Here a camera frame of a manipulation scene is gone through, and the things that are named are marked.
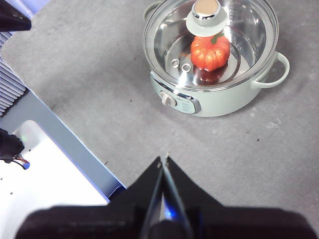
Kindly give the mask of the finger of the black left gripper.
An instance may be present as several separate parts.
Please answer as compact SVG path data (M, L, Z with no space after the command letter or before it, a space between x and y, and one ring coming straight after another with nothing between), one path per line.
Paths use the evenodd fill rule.
M0 0L0 31L28 31L31 20L5 0Z

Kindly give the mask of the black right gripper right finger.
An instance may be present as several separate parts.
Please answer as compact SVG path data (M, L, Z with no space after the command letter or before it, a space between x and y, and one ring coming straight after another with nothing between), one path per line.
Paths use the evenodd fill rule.
M175 205L185 212L222 209L224 206L199 187L171 158L164 163L164 180Z

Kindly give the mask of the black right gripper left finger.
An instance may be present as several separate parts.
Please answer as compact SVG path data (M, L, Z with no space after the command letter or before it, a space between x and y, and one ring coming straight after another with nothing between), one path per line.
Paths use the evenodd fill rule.
M133 206L148 209L152 199L160 191L162 180L162 162L158 156L126 190L114 197L109 206Z

